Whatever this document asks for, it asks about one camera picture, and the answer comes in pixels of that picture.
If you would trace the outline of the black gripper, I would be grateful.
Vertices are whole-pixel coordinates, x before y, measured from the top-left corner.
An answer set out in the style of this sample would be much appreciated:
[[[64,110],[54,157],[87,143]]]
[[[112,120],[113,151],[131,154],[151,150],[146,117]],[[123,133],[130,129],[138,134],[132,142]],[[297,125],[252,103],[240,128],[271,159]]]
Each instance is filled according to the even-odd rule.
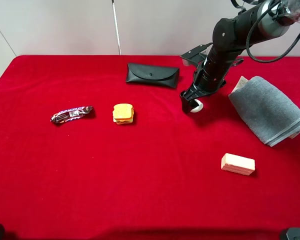
[[[210,49],[205,61],[198,66],[192,85],[179,95],[184,113],[193,109],[192,100],[219,90],[236,58],[235,51],[219,51],[215,47]]]

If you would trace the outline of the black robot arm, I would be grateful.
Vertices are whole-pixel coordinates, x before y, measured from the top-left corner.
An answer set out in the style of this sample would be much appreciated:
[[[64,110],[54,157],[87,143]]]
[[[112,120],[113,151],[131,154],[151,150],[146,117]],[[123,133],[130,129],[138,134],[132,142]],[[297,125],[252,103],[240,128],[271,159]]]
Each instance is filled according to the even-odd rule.
[[[240,9],[234,18],[222,18],[215,25],[212,41],[199,45],[181,55],[183,61],[194,65],[193,82],[180,93],[182,111],[197,113],[203,109],[200,98],[215,94],[226,84],[231,67],[243,62],[238,58],[246,51],[256,62],[263,60],[251,54],[250,48],[258,43],[284,35],[289,27],[300,22],[300,0],[259,0],[247,10],[234,0]]]

